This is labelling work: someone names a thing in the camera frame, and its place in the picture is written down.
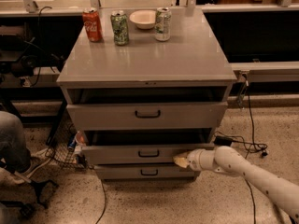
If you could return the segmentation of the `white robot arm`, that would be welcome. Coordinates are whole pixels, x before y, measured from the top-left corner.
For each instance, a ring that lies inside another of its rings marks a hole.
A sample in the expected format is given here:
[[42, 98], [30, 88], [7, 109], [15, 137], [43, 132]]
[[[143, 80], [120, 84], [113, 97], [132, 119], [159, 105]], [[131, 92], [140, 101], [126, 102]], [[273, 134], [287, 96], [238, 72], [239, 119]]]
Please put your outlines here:
[[214, 150], [195, 149], [173, 157], [182, 168], [197, 172], [242, 176], [295, 222], [299, 222], [299, 186], [247, 161], [235, 149], [226, 146]]

